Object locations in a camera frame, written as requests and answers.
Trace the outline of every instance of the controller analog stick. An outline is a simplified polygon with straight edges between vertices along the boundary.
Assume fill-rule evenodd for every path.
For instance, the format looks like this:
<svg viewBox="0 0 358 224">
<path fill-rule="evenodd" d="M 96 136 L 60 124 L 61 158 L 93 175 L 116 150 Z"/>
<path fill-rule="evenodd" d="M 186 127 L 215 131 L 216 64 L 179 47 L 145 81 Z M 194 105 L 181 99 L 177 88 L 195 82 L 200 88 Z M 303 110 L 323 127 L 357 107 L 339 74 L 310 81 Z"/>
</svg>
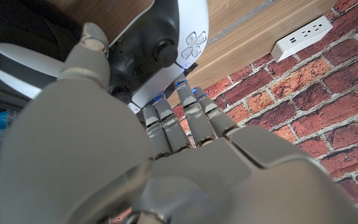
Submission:
<svg viewBox="0 0 358 224">
<path fill-rule="evenodd" d="M 166 68 L 176 62 L 178 47 L 171 41 L 163 40 L 154 49 L 154 59 L 161 67 Z"/>
</svg>

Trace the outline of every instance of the gray robotic arm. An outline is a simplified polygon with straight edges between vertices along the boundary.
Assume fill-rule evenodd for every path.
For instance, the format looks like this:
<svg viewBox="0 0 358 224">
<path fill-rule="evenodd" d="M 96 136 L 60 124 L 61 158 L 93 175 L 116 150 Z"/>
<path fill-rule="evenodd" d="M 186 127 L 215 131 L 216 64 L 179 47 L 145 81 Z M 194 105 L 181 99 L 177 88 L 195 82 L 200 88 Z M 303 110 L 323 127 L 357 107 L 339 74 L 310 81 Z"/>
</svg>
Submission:
<svg viewBox="0 0 358 224">
<path fill-rule="evenodd" d="M 163 95 L 144 109 L 145 131 L 106 92 L 102 34 L 85 25 L 57 82 L 9 130 L 0 223 L 108 223 L 129 207 L 124 223 L 358 223 L 312 158 L 267 130 L 239 128 L 183 75 L 174 84 L 197 148 Z"/>
</svg>

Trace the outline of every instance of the white power strip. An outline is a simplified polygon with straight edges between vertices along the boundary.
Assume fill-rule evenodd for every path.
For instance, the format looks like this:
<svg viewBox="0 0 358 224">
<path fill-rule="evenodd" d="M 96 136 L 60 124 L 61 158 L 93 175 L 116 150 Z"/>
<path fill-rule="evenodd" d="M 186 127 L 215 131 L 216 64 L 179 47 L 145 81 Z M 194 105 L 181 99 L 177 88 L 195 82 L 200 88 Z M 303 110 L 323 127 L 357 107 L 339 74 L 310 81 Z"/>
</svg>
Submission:
<svg viewBox="0 0 358 224">
<path fill-rule="evenodd" d="M 333 25 L 325 16 L 321 16 L 315 21 L 310 22 L 276 42 L 272 50 L 274 60 L 279 62 L 309 47 L 321 40 L 332 28 Z"/>
</svg>

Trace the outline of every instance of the robot finger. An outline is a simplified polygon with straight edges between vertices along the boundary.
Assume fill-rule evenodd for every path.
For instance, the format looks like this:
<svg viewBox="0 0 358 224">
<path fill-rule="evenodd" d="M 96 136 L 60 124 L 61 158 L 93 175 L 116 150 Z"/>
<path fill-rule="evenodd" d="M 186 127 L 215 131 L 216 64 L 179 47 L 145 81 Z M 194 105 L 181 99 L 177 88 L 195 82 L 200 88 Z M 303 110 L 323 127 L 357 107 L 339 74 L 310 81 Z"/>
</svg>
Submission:
<svg viewBox="0 0 358 224">
<path fill-rule="evenodd" d="M 189 139 L 185 131 L 180 126 L 177 117 L 173 113 L 171 106 L 164 95 L 156 98 L 154 101 L 155 109 L 161 120 L 162 127 L 167 136 L 168 142 L 173 153 L 180 152 L 184 149 L 191 148 Z"/>
<path fill-rule="evenodd" d="M 236 122 L 234 122 L 223 110 L 211 100 L 210 97 L 200 87 L 193 89 L 193 93 L 196 96 L 201 108 L 205 112 L 209 123 L 214 129 L 218 138 L 223 137 L 230 130 L 238 128 Z"/>
<path fill-rule="evenodd" d="M 146 133 L 154 149 L 154 160 L 171 155 L 172 150 L 158 118 L 157 110 L 153 105 L 148 105 L 143 108 L 143 115 L 146 122 Z"/>
<path fill-rule="evenodd" d="M 181 105 L 196 145 L 200 147 L 207 142 L 215 140 L 216 137 L 212 127 L 196 97 L 192 93 L 184 74 L 181 74 L 175 80 L 175 88 L 178 92 Z"/>
</svg>

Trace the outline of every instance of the wall outlet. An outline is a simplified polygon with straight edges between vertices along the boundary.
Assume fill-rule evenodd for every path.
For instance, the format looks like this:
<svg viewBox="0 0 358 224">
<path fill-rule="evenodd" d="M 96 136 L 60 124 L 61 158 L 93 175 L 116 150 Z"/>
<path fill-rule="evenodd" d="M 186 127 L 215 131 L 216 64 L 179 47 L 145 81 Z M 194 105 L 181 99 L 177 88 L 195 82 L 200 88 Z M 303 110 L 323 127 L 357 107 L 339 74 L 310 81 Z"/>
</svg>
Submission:
<svg viewBox="0 0 358 224">
<path fill-rule="evenodd" d="M 325 16 L 310 22 L 276 42 L 272 50 L 274 60 L 279 62 L 309 47 L 321 40 L 332 28 L 333 25 Z"/>
</svg>

